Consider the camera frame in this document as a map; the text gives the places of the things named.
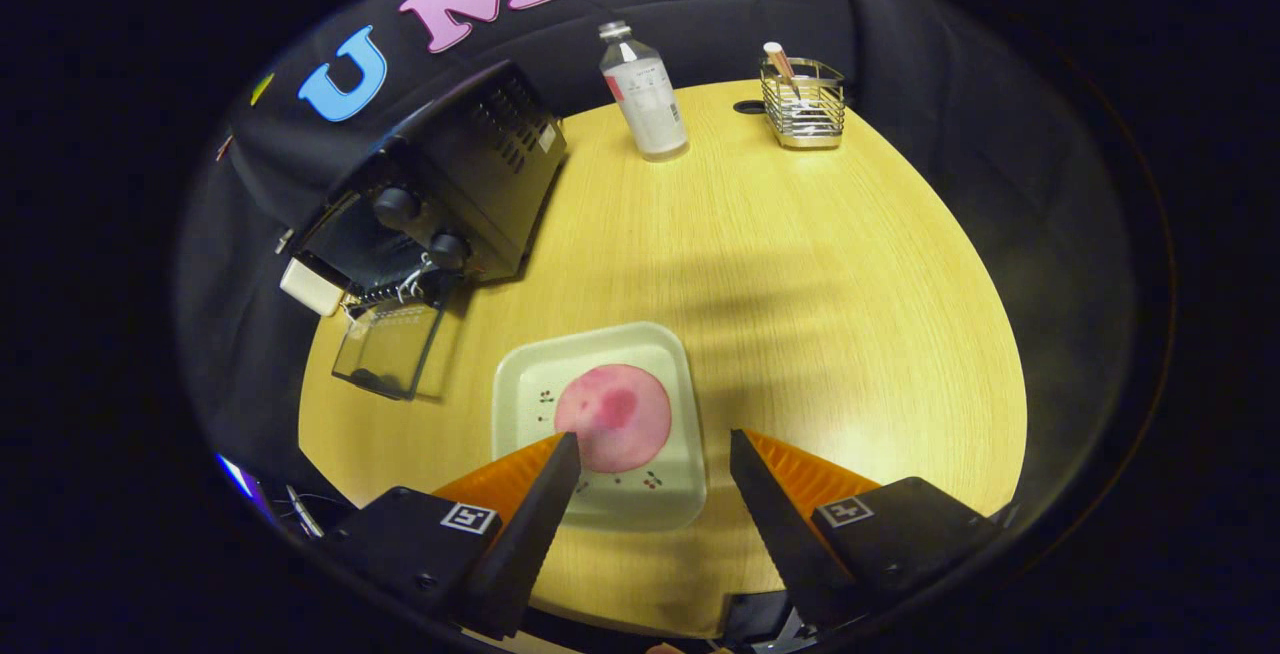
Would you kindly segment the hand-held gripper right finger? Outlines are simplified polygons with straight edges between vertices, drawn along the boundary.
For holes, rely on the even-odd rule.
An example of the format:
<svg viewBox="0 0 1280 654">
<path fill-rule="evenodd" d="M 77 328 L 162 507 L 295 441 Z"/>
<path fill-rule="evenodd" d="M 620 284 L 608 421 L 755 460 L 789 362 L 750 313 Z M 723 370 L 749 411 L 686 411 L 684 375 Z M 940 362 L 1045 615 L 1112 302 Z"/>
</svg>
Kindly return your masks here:
<svg viewBox="0 0 1280 654">
<path fill-rule="evenodd" d="M 1000 531 L 924 477 L 877 484 L 750 429 L 730 434 L 730 472 L 792 605 L 818 630 L 895 608 Z"/>
</svg>

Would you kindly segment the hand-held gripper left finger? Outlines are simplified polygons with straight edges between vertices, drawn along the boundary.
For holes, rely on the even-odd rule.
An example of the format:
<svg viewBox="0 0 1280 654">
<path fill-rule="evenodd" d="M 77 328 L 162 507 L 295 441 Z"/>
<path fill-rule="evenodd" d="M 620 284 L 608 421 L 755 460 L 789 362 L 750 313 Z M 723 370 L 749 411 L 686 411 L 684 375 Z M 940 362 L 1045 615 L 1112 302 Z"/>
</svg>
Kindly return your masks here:
<svg viewBox="0 0 1280 654">
<path fill-rule="evenodd" d="M 431 493 L 390 488 L 320 549 L 417 622 L 512 637 L 581 472 L 575 434 L 544 436 Z"/>
</svg>

